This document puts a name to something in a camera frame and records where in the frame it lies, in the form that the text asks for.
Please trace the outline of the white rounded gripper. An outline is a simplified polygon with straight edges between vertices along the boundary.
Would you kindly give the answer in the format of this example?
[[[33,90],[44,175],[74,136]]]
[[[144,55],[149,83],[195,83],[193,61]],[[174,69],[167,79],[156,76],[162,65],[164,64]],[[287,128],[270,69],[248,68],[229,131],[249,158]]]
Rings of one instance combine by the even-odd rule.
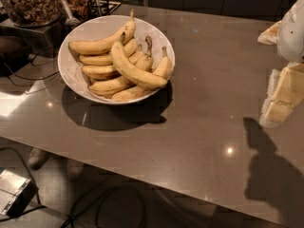
[[[282,70],[272,71],[259,118],[263,127],[276,128],[304,100],[304,0],[297,0],[282,21],[264,30],[257,40],[277,44],[278,54],[290,61]]]

